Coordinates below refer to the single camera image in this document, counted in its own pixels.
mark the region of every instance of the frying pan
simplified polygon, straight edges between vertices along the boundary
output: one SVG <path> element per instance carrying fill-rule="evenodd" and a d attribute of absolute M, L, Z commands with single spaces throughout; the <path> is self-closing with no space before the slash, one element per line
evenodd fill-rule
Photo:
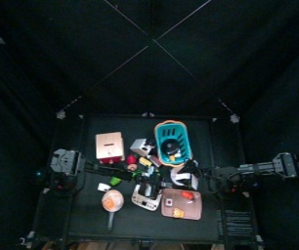
<path fill-rule="evenodd" d="M 124 197 L 120 191 L 111 190 L 101 197 L 101 205 L 109 212 L 108 229 L 112 230 L 112 221 L 115 212 L 117 212 L 124 204 Z"/>

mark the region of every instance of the teal basket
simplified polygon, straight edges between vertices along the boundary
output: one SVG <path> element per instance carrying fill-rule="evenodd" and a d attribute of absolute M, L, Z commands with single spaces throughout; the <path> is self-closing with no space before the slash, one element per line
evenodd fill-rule
<path fill-rule="evenodd" d="M 188 159 L 192 159 L 192 151 L 188 140 L 187 126 L 180 121 L 167 120 L 155 126 L 155 139 L 157 147 L 157 157 L 161 163 L 169 167 L 181 167 Z M 180 151 L 171 159 L 169 155 L 161 152 L 161 144 L 165 140 L 177 141 Z"/>

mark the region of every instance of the orange food item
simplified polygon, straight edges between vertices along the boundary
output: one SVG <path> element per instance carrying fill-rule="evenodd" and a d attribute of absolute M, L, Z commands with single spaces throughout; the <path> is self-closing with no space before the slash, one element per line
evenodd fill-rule
<path fill-rule="evenodd" d="M 103 206 L 107 210 L 112 210 L 115 208 L 115 202 L 111 198 L 107 198 L 104 201 L 103 201 Z"/>
<path fill-rule="evenodd" d="M 181 194 L 187 199 L 195 199 L 195 194 L 191 191 L 183 191 Z"/>

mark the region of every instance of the red toy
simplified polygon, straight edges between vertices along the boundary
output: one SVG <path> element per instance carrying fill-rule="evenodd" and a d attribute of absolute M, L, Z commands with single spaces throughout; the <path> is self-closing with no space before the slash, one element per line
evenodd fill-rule
<path fill-rule="evenodd" d="M 133 154 L 131 154 L 128 157 L 127 157 L 127 163 L 128 165 L 131 164 L 136 164 L 137 163 L 137 158 Z"/>

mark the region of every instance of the pan handle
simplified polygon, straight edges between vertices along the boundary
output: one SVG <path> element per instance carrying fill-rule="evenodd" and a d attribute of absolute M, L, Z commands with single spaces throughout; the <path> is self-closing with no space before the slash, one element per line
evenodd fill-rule
<path fill-rule="evenodd" d="M 108 221 L 108 229 L 112 230 L 112 221 L 113 221 L 115 212 L 109 212 L 109 221 Z"/>

